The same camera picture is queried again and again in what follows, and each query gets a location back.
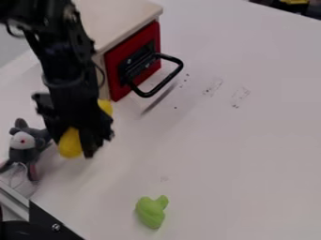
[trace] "green toy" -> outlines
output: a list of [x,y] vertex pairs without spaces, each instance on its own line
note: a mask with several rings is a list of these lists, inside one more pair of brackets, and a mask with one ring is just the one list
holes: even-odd
[[138,218],[149,228],[158,229],[165,219],[164,209],[168,204],[166,196],[161,195],[157,200],[148,197],[141,198],[136,203]]

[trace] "red panel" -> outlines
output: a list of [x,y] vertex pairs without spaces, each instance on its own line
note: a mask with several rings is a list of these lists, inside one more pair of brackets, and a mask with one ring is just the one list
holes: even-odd
[[[151,40],[155,41],[156,52],[161,52],[160,24],[153,22],[149,26],[126,39],[112,50],[105,54],[105,65],[108,76],[108,83],[113,101],[118,101],[130,92],[126,85],[121,86],[118,77],[118,65],[131,54],[145,46]],[[148,69],[144,70],[134,79],[136,85],[149,78],[154,72],[161,68],[161,60],[156,61]]]

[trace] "yellow ball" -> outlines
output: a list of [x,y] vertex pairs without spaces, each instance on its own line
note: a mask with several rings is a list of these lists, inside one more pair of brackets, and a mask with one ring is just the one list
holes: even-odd
[[112,116],[113,115],[113,106],[111,101],[109,100],[98,100],[99,107],[106,112],[108,115]]
[[[109,100],[98,100],[99,107],[112,116],[113,107]],[[68,130],[60,138],[58,144],[58,150],[64,158],[77,158],[83,153],[82,144],[79,138],[79,130],[74,127],[68,128]]]
[[79,138],[79,131],[74,127],[70,127],[61,137],[58,150],[64,158],[76,158],[83,152],[82,144]]

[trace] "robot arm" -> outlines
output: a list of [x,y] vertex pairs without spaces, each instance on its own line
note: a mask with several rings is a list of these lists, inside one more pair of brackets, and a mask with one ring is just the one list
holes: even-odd
[[94,41],[83,29],[80,13],[70,0],[0,0],[0,23],[23,32],[43,69],[50,94],[32,96],[53,139],[69,127],[79,130],[86,158],[110,141],[113,119],[98,105],[98,69],[92,61]]

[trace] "plush mouse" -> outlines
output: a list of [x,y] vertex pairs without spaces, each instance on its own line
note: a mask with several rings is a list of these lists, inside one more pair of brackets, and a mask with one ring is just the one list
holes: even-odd
[[18,118],[9,132],[12,135],[9,148],[9,160],[0,167],[0,173],[8,171],[15,163],[27,168],[30,181],[38,181],[36,163],[40,153],[50,145],[51,136],[47,129],[30,128],[27,123]]

